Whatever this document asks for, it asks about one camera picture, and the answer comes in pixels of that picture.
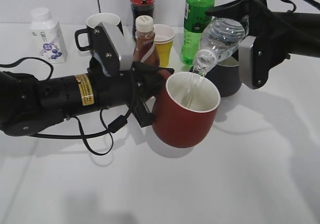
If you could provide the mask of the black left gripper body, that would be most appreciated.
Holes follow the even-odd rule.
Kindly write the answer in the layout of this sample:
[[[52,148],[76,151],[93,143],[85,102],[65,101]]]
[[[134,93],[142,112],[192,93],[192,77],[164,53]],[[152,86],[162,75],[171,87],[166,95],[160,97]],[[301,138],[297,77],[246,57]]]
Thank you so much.
[[[134,87],[137,88],[136,96],[140,96],[143,101],[147,101],[160,90],[159,67],[135,61],[132,64],[133,79],[131,79],[130,71],[107,77],[96,59],[91,59],[89,63],[87,75],[90,78],[95,102],[86,108],[87,113],[131,104]]]

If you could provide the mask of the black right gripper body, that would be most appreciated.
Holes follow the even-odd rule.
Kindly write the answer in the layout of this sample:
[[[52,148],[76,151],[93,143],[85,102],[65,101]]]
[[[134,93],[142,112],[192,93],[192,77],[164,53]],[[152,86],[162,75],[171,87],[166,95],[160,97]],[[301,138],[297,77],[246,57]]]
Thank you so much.
[[[268,67],[275,67],[290,59],[293,43],[291,11],[273,12],[267,0],[248,0],[249,33],[255,36],[255,50],[263,52]]]

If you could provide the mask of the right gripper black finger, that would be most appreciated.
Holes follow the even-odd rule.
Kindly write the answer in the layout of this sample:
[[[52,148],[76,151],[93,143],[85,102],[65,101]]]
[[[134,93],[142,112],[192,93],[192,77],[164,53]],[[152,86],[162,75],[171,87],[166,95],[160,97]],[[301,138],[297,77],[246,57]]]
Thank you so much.
[[[244,17],[248,14],[248,8],[248,0],[234,0],[226,4],[210,7],[205,11],[205,14],[213,17]]]

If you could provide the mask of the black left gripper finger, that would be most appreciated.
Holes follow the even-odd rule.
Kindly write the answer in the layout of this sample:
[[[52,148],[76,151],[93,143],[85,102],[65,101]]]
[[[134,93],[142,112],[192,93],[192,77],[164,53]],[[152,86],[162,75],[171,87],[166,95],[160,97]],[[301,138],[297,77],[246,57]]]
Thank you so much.
[[[164,74],[165,76],[167,75],[170,76],[175,72],[174,69],[172,68],[157,67],[157,66],[144,64],[144,63],[139,64],[139,70],[142,73],[142,75],[147,77],[154,77],[156,75],[162,75],[162,74]]]
[[[138,121],[141,128],[151,126],[155,120],[155,115],[150,112],[146,103],[140,98],[137,97],[134,105],[134,116]]]

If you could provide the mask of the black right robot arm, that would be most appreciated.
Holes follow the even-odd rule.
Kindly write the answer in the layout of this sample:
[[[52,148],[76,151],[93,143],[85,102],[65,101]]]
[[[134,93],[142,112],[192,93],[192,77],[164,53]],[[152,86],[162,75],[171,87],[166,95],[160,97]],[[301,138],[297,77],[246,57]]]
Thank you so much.
[[[248,35],[255,38],[254,51],[258,67],[273,68],[291,54],[319,57],[320,15],[299,13],[291,0],[281,0],[292,5],[285,12],[271,11],[267,0],[234,0],[206,10],[209,16],[241,21],[248,17]],[[319,9],[315,0],[302,0]]]

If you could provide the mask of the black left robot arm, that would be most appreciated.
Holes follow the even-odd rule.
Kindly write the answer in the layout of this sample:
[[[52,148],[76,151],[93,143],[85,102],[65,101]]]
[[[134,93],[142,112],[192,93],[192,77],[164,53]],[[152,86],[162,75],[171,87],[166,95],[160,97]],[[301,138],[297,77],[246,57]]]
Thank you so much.
[[[92,58],[87,73],[37,80],[33,75],[0,74],[0,129],[9,136],[32,136],[66,119],[125,105],[141,127],[154,116],[144,103],[165,85],[160,68],[135,61],[131,70],[106,76]]]

